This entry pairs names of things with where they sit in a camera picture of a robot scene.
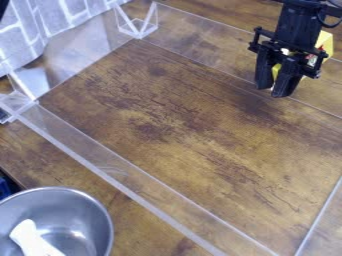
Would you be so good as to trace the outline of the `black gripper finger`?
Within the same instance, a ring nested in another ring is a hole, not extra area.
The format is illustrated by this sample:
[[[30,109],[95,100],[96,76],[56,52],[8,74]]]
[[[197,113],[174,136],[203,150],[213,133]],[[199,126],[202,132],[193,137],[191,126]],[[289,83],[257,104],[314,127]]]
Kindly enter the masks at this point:
[[[298,60],[286,58],[278,72],[271,96],[275,98],[290,96],[299,84],[302,76]]]
[[[270,49],[261,49],[257,56],[255,67],[255,83],[257,89],[267,89],[273,87],[273,67],[277,64]]]

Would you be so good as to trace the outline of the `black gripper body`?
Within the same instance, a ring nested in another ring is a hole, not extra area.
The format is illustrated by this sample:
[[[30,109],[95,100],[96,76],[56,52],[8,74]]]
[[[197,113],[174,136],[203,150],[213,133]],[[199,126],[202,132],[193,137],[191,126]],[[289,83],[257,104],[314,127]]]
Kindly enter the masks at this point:
[[[322,28],[327,26],[327,9],[323,1],[282,1],[275,31],[255,27],[249,50],[258,56],[261,49],[270,49],[274,61],[281,65],[286,58],[297,59],[303,76],[317,78],[323,59],[327,57],[326,52],[315,48]],[[309,54],[318,57],[313,67],[307,65]]]

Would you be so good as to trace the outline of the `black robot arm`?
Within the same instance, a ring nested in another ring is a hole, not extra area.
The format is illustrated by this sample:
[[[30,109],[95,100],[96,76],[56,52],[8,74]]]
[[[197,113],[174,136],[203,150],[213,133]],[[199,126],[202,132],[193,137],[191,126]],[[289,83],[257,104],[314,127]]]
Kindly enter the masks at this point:
[[[271,96],[293,94],[303,77],[321,76],[325,49],[315,46],[322,28],[342,23],[342,7],[330,0],[274,0],[282,3],[275,31],[254,28],[249,50],[257,54],[255,86],[273,89]]]

